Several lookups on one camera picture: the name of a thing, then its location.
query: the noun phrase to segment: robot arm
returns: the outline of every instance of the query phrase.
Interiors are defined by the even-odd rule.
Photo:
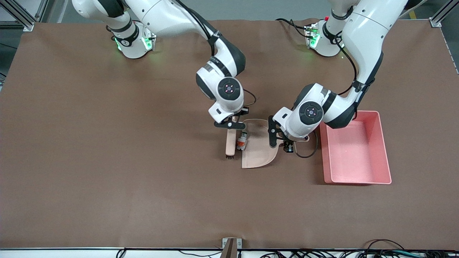
[[[242,85],[235,78],[245,69],[245,56],[198,13],[179,0],[72,0],[72,3],[85,18],[105,22],[115,35],[119,50],[128,58],[145,55],[152,49],[150,41],[155,36],[174,37],[184,33],[203,36],[212,48],[212,56],[196,73],[196,83],[215,101],[209,114],[216,126],[243,129],[243,123],[230,121],[232,116],[248,111],[243,108]],[[140,22],[133,22],[126,8]]]
[[[358,66],[357,78],[349,93],[341,97],[320,84],[310,84],[301,91],[292,110],[283,107],[270,117],[270,145],[276,147],[277,134],[287,144],[305,140],[321,121],[336,129],[346,127],[382,62],[382,43],[407,0],[361,0],[355,6],[342,31],[342,41]]]

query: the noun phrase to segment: brown table surface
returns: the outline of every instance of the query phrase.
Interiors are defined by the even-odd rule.
[[[352,81],[342,54],[314,54],[286,24],[212,24],[247,57],[238,79],[259,97],[247,118],[290,107],[306,84],[339,92]],[[195,83],[210,56],[198,35],[129,60],[104,24],[36,24],[0,94],[0,246],[213,247],[237,236],[260,248],[389,238],[459,249],[459,78],[442,33],[399,21],[383,50],[360,109],[381,114],[392,184],[327,185],[320,150],[280,151],[251,170],[240,154],[225,159],[226,131]]]

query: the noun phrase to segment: dustpan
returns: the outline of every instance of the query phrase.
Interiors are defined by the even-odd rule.
[[[242,168],[258,168],[269,164],[276,158],[281,140],[277,146],[269,146],[268,121],[264,119],[244,120],[247,132],[247,147],[242,152]]]

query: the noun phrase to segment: electrical cable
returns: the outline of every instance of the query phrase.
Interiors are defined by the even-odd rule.
[[[278,18],[278,19],[276,19],[276,21],[286,22],[286,23],[288,23],[289,25],[295,26],[296,28],[300,28],[300,29],[304,29],[305,26],[310,26],[310,25],[312,25],[312,23],[310,23],[310,24],[306,24],[306,25],[304,25],[303,27],[301,27],[301,26],[296,25],[296,24],[293,22],[293,19],[290,19],[290,21],[288,21],[288,20],[286,20],[286,19],[284,19],[284,18]]]
[[[303,36],[303,37],[305,37],[307,39],[313,39],[314,38],[313,36],[307,36],[307,35],[304,35],[303,33],[301,33],[301,31],[297,28],[296,24],[293,22],[292,19],[290,19],[290,22],[293,24],[293,27],[295,28],[295,30],[297,30],[298,34],[300,34],[301,36]]]
[[[126,254],[126,251],[127,251],[126,248],[119,250],[119,251],[116,253],[116,258],[123,258],[124,255]]]
[[[11,47],[11,48],[17,49],[17,47],[14,47],[14,46],[10,46],[10,45],[7,45],[7,44],[3,44],[3,43],[0,43],[0,45],[3,45],[3,46],[7,46],[7,47]]]
[[[293,149],[294,149],[294,151],[295,151],[295,154],[296,154],[298,157],[300,157],[300,158],[310,158],[310,157],[312,157],[312,156],[316,153],[317,149],[319,148],[319,138],[317,137],[317,133],[315,132],[315,130],[313,131],[313,133],[314,133],[314,135],[315,135],[315,137],[316,137],[316,147],[314,148],[313,153],[311,153],[311,154],[309,154],[309,155],[307,155],[307,156],[301,156],[300,154],[298,154],[297,142],[295,142],[295,141],[293,142]]]
[[[204,31],[204,34],[206,35],[207,37],[207,40],[209,40],[211,38],[211,35],[210,33],[207,31],[206,27],[204,24],[202,24],[202,22],[196,17],[196,15],[191,11],[190,8],[188,8],[184,3],[182,3],[182,1],[180,0],[175,0],[179,5],[181,5],[191,16],[193,16],[193,18],[195,19],[195,21],[198,23],[198,25],[201,27],[201,29]],[[211,49],[211,52],[212,52],[212,56],[215,55],[215,47],[213,45],[210,46],[210,49]]]
[[[352,88],[352,85],[349,86],[349,88],[347,88],[345,91],[343,91],[342,93],[338,93],[339,96],[345,94],[346,92],[348,92],[350,89]]]
[[[352,64],[352,67],[354,69],[354,80],[357,79],[357,68],[355,67],[355,64],[354,64],[354,61],[352,60],[352,58],[346,53],[346,51],[344,51],[343,47],[341,47],[340,43],[342,41],[342,39],[338,42],[338,35],[341,34],[343,31],[340,31],[338,32],[336,35],[335,35],[335,39],[334,39],[334,44],[338,45],[338,47],[340,48],[341,52],[343,52],[343,54],[349,59],[349,61],[351,62]]]
[[[267,254],[264,254],[262,256],[260,256],[260,258],[271,258],[270,255],[276,255],[277,253],[275,252],[270,252],[270,253],[267,253]]]
[[[312,39],[313,37],[312,36],[306,36],[304,35],[303,33],[301,33],[301,31],[299,30],[300,29],[305,29],[304,27],[301,27],[301,26],[298,26],[296,25],[294,22],[293,22],[293,19],[290,19],[290,21],[287,21],[283,18],[279,18],[279,19],[276,19],[276,21],[282,21],[282,22],[286,22],[288,23],[290,26],[293,26],[295,28],[295,30],[298,32],[298,34],[300,34],[301,36],[305,37],[305,38],[308,38],[308,39]]]
[[[217,255],[217,254],[220,254],[222,252],[216,252],[214,254],[209,254],[209,255],[199,255],[199,254],[194,254],[194,253],[186,253],[186,252],[183,252],[181,250],[178,250],[180,253],[182,254],[186,254],[186,255],[191,255],[191,256],[196,256],[196,257],[209,257],[209,258],[212,258],[211,256],[213,255]]]
[[[257,97],[255,96],[255,94],[253,94],[252,92],[250,92],[250,91],[248,91],[246,89],[244,89],[244,91],[247,92],[248,94],[252,95],[252,97],[253,97],[253,102],[250,103],[250,104],[244,105],[244,106],[245,107],[249,107],[249,106],[255,104],[257,102]]]
[[[389,239],[376,239],[376,240],[374,240],[373,242],[371,242],[371,243],[368,245],[368,247],[367,247],[367,249],[366,249],[366,251],[365,251],[365,258],[368,258],[368,252],[369,252],[371,246],[374,245],[374,244],[377,243],[377,242],[382,242],[382,241],[383,241],[383,242],[390,242],[390,243],[393,243],[393,244],[399,246],[402,250],[405,250],[405,248],[404,248],[403,246],[401,246],[399,243],[397,243],[397,242],[395,242],[395,241],[392,241],[392,240],[389,240]]]

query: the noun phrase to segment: pink tray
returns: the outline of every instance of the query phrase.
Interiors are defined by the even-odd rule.
[[[330,184],[392,182],[381,120],[376,111],[358,111],[345,128],[320,124],[324,178]]]

